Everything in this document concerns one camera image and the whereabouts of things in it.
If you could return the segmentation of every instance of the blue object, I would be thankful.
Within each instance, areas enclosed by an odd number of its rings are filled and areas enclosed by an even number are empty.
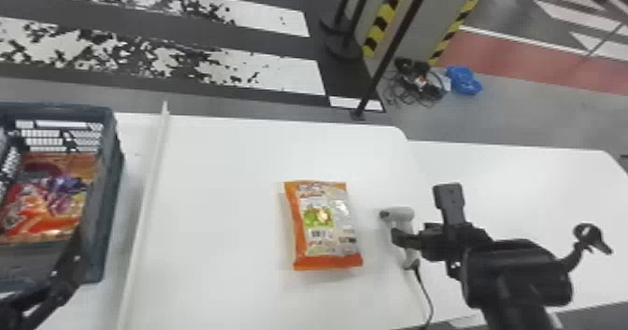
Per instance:
[[[448,66],[447,77],[451,79],[451,88],[459,94],[476,95],[482,91],[482,85],[473,77],[466,66]]]

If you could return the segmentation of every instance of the barcode scanner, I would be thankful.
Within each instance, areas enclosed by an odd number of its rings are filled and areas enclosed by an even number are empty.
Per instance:
[[[412,219],[414,219],[414,210],[412,208],[385,208],[379,213],[379,217],[384,222],[392,222],[394,224],[394,228],[401,230],[406,234],[414,235],[414,233],[412,232]],[[419,258],[417,258],[417,251],[410,248],[406,248],[404,250],[406,250],[406,260],[402,264],[402,267],[405,270],[411,270],[419,262]]]

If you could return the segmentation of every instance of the black cable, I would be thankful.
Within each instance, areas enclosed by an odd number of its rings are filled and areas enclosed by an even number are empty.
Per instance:
[[[430,71],[430,73],[435,74],[438,83],[440,83],[441,90],[444,90],[445,87],[442,78],[432,71]],[[418,87],[411,88],[408,84],[412,82],[408,79],[404,79],[405,76],[398,71],[395,72],[391,70],[388,74],[383,78],[388,81],[388,84],[384,88],[382,98],[384,98],[389,105],[395,105],[399,108],[399,102],[405,105],[417,103],[425,108],[431,108],[442,98],[442,95],[435,96],[427,93],[425,90],[420,90]]]
[[[415,329],[427,330],[427,328],[430,327],[430,324],[432,323],[432,319],[434,318],[434,303],[432,303],[432,297],[430,297],[430,294],[428,294],[427,290],[425,289],[425,285],[423,284],[423,280],[421,279],[421,273],[419,272],[418,263],[414,265],[414,267],[412,268],[412,271],[414,271],[414,275],[417,277],[417,282],[419,283],[419,286],[421,286],[423,295],[425,296],[425,299],[427,300],[427,305],[430,308],[430,313],[427,316],[427,320],[425,321],[425,323],[423,325],[416,327]]]

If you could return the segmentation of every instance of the pole base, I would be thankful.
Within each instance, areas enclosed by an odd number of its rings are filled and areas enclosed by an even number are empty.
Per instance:
[[[335,23],[335,13],[328,11],[319,19],[322,29],[330,35],[346,35],[349,33],[349,21],[343,16],[339,23]]]
[[[364,112],[361,111],[358,113],[356,109],[349,110],[349,115],[351,119],[355,122],[363,122],[364,121]]]
[[[337,60],[345,62],[356,62],[362,59],[362,47],[355,42],[355,39],[351,38],[346,48],[343,46],[344,39],[343,36],[328,36],[325,38],[327,51]]]

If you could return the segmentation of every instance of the snack bag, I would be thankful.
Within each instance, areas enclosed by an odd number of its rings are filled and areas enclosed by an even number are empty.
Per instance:
[[[0,243],[68,238],[94,179],[96,159],[85,153],[25,153],[18,182],[0,209]]]
[[[293,216],[294,270],[362,266],[344,182],[284,182]]]

